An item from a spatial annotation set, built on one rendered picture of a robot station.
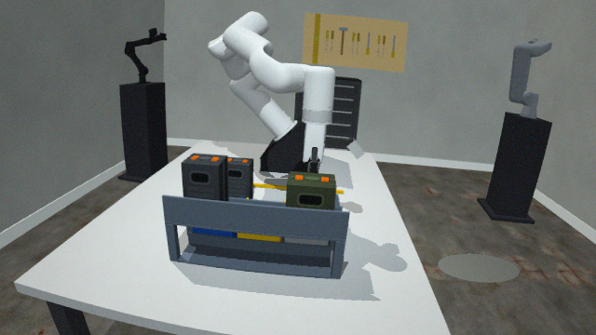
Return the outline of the blue open bin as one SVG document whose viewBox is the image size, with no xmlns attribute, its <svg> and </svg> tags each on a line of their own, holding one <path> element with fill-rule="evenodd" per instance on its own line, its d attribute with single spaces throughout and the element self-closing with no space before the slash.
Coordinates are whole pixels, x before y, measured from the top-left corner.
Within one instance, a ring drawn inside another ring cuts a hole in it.
<svg viewBox="0 0 596 335">
<path fill-rule="evenodd" d="M 201 228 L 193 228 L 193 232 L 200 233 L 200 234 L 207 234 L 207 235 L 225 235 L 225 236 L 230 236 L 230 237 L 237 237 L 237 233 L 215 231 L 215 230 L 201 229 Z"/>
</svg>

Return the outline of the olive green case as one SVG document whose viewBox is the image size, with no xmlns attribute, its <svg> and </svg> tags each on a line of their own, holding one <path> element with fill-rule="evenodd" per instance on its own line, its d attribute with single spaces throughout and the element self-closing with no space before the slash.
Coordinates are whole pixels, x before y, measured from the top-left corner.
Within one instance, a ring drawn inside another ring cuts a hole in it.
<svg viewBox="0 0 596 335">
<path fill-rule="evenodd" d="M 290 171 L 286 207 L 334 210 L 334 174 Z"/>
</svg>

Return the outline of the yellow open bin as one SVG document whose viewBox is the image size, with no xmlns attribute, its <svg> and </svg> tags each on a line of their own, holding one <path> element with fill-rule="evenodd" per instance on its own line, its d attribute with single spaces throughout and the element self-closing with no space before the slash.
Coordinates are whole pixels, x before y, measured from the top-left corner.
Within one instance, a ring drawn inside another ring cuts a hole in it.
<svg viewBox="0 0 596 335">
<path fill-rule="evenodd" d="M 281 237 L 265 236 L 265 235 L 257 235 L 257 234 L 242 234 L 242 233 L 237 233 L 237 238 L 247 238 L 247 239 L 257 239 L 257 240 L 268 240 L 268 241 L 278 241 L 278 242 L 281 242 Z"/>
</svg>

